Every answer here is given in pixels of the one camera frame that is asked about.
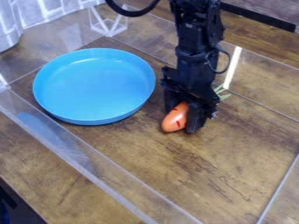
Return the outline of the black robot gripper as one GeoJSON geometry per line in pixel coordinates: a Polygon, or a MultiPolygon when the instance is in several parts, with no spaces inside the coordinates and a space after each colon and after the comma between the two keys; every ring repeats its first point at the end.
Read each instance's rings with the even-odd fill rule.
{"type": "Polygon", "coordinates": [[[163,99],[167,113],[183,102],[188,102],[186,132],[195,133],[207,120],[218,114],[216,105],[220,102],[211,84],[218,71],[219,62],[216,49],[198,54],[175,50],[178,56],[176,68],[163,67],[163,99]]]}

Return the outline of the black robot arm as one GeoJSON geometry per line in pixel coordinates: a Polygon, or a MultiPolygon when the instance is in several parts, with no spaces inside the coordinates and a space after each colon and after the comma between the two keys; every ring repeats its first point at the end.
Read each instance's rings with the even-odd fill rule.
{"type": "Polygon", "coordinates": [[[175,17],[178,46],[176,67],[163,68],[164,109],[180,103],[188,107],[186,131],[196,132],[218,112],[220,97],[212,89],[218,69],[224,27],[220,0],[170,0],[175,17]]]}

